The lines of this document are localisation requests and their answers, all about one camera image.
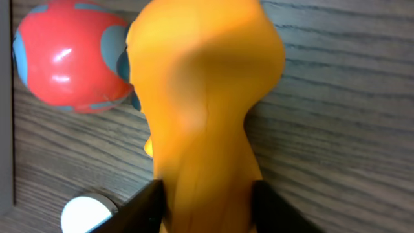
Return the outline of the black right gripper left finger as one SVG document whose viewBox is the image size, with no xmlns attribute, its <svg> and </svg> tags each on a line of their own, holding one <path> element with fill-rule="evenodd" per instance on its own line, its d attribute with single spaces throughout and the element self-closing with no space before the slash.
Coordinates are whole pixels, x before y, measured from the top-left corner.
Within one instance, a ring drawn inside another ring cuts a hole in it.
<svg viewBox="0 0 414 233">
<path fill-rule="evenodd" d="M 159 233 L 165 215 L 162 180 L 152 180 L 91 233 Z"/>
</svg>

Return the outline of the orange dinosaur figure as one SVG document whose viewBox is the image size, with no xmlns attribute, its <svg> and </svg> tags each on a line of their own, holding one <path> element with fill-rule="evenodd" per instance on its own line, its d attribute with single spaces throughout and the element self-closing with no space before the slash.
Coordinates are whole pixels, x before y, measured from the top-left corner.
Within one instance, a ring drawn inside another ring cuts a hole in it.
<svg viewBox="0 0 414 233">
<path fill-rule="evenodd" d="M 281 78 L 283 43 L 258 0 L 149 2 L 127 35 L 167 232 L 250 232 L 262 178 L 243 124 Z"/>
</svg>

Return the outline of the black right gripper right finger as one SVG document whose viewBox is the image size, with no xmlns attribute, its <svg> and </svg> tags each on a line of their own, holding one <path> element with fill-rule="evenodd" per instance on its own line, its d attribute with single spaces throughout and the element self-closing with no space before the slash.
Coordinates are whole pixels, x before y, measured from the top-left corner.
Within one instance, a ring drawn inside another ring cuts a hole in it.
<svg viewBox="0 0 414 233">
<path fill-rule="evenodd" d="M 252 218 L 258 233 L 323 233 L 263 180 L 253 184 Z"/>
</svg>

